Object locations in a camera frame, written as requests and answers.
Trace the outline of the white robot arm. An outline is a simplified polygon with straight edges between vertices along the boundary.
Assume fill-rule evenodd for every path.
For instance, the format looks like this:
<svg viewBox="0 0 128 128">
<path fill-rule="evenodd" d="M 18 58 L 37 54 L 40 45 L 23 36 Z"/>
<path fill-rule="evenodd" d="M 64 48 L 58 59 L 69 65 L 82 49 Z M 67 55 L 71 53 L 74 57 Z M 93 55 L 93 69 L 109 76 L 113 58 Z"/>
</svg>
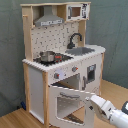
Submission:
<svg viewBox="0 0 128 128">
<path fill-rule="evenodd" d="M 128 128 L 128 115 L 118 110 L 109 100 L 97 95 L 90 98 L 96 116 L 117 128 Z"/>
</svg>

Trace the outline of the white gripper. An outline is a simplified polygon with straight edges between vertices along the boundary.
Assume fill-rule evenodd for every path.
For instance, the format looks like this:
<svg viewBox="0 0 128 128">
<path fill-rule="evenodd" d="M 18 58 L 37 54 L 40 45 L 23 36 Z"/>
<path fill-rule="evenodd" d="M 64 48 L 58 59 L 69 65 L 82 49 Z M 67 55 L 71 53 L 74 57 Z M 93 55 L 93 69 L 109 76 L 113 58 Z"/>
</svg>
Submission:
<svg viewBox="0 0 128 128">
<path fill-rule="evenodd" d="M 93 95 L 90 98 L 90 101 L 96 116 L 99 119 L 108 122 L 112 111 L 115 109 L 114 105 L 109 100 L 105 100 L 97 95 Z"/>
</svg>

